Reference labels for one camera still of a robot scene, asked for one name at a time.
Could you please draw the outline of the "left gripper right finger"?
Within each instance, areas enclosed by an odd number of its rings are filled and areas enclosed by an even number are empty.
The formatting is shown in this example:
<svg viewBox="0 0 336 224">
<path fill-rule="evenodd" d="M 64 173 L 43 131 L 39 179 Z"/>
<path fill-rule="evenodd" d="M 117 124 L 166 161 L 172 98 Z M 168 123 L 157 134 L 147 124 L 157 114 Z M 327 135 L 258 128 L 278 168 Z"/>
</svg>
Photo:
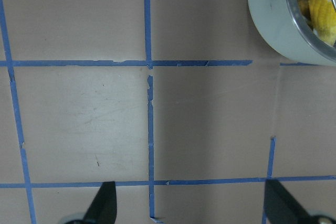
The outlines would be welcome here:
<svg viewBox="0 0 336 224">
<path fill-rule="evenodd" d="M 278 180 L 267 179 L 264 193 L 264 212 L 270 223 L 310 223 L 311 216 Z"/>
</svg>

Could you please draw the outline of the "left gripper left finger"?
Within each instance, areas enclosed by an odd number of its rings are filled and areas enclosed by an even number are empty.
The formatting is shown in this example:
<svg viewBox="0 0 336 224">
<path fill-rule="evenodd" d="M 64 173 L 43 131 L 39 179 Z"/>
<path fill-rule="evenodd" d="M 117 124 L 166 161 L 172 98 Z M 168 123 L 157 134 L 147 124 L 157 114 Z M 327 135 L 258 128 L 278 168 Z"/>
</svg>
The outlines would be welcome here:
<svg viewBox="0 0 336 224">
<path fill-rule="evenodd" d="M 115 223 L 117 195 L 115 182 L 103 182 L 83 217 L 84 223 Z"/>
</svg>

